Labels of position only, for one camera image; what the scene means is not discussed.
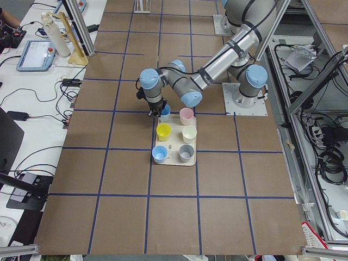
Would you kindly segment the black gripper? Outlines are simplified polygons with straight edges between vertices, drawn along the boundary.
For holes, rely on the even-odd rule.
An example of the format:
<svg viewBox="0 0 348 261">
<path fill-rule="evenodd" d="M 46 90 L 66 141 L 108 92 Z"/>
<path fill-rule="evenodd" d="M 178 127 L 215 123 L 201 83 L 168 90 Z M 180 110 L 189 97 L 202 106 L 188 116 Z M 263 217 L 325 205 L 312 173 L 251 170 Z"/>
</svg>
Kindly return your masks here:
<svg viewBox="0 0 348 261">
<path fill-rule="evenodd" d="M 161 117 L 164 111 L 164 107 L 167 104 L 167 100 L 165 98 L 161 98 L 158 102 L 147 102 L 150 108 L 148 113 L 149 117 L 154 117 L 153 114 L 157 114 L 158 117 Z"/>
</svg>

